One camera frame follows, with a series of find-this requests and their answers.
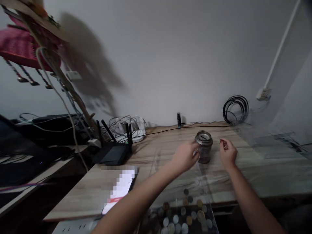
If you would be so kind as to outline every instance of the electrical outlet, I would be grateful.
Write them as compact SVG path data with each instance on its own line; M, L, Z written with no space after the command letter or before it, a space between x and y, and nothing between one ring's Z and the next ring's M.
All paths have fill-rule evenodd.
M70 81L82 80L82 77L80 76L79 72L77 72L77 71L67 71L66 75Z
M256 98L258 100L265 100L265 99L269 98L269 96L271 94L271 90L272 89L265 89L265 88L259 89Z

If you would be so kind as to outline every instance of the gold coin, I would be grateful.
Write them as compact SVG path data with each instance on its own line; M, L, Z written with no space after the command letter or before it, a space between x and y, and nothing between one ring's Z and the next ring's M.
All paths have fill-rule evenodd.
M200 199L197 200L197 206L198 206L199 208L202 207L202 201L201 201Z
M197 212L197 219L199 222L201 223L205 223L206 224L206 217L205 217L205 213L202 210L199 210Z
M186 217L186 223L187 223L189 226L191 226L191 225L192 225L192 222L193 222L192 217L191 217L191 216L187 216L187 217Z
M168 202L164 202L162 207L163 207L164 211L167 211L169 209L169 203Z
M184 198L183 199L183 206L187 206L189 203L188 203L188 199L187 198Z

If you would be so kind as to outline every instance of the coin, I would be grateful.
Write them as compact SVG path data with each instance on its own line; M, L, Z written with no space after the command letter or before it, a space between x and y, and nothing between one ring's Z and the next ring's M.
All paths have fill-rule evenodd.
M189 229L188 229L188 225L186 223L182 224L181 230L182 230L182 234L188 234L189 233Z
M159 217L163 217L163 208L159 208L157 213Z
M205 232L208 233L208 227L207 227L207 225L206 225L206 224L201 224L201 225L202 225L202 226L201 226L202 232L203 232L203 233L205 233Z
M162 229L162 234L168 234L168 228L167 227L164 227Z
M184 189L184 194L187 196L189 194L189 190L188 189Z
M196 212L195 212L195 211L192 211L191 216L192 216L192 219L195 220L195 219L197 218Z
M202 206L202 211L203 211L204 213L207 213L207 206L203 205L203 206Z
M168 218L170 218L170 217L171 217L171 213L172 213L172 212L171 212L171 210L170 210L170 209L168 209L168 210L167 210L167 212L166 212L166 215L167 215L167 217L168 217Z
M163 226L164 226L164 227L167 227L168 224L169 224L169 219L168 219L167 217L164 218L162 223L163 223Z
M206 224L209 228L212 228L212 221L210 219L206 220Z
M192 222L193 222L192 217L191 217L191 216L187 216L187 217L186 217L186 223L187 223L189 226L191 226L191 225L192 225Z
M181 232L181 224L176 224L176 226L175 226L175 233L176 234L180 234L180 232Z
M151 213L151 215L149 216L149 219L154 219L155 217L157 217L156 213Z
M188 203L189 201L188 201L188 199L187 198L184 198L183 199L183 205L184 206L187 206L189 203Z
M186 214L186 209L185 209L185 207L182 207L181 208L181 215L185 215Z
M169 203L168 202L164 202L162 207L163 207L164 211L167 211L169 209Z
M169 223L168 225L168 233L174 234L175 233L175 225L173 223Z
M174 224L177 224L179 222L179 216L178 215L175 214L173 216L173 222L174 222Z
M200 199L197 200L197 206L198 206L199 208L202 207L202 201L201 201Z
M197 219L199 222L201 223L205 223L206 222L206 217L205 217L205 213L202 210L199 210L197 212Z
M193 197L192 196L188 196L188 202L192 203L193 202Z

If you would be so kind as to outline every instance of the power strip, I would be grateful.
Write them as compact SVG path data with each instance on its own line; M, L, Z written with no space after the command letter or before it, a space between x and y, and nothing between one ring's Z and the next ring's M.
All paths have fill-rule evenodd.
M59 222L52 234L89 234L100 219L88 218Z

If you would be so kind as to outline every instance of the tin can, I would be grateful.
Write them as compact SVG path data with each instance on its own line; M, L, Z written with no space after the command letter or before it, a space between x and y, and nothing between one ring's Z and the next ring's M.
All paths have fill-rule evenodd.
M199 131L195 136L195 141L200 144L199 147L199 163L208 163L210 161L209 151L211 150L213 141L208 132Z

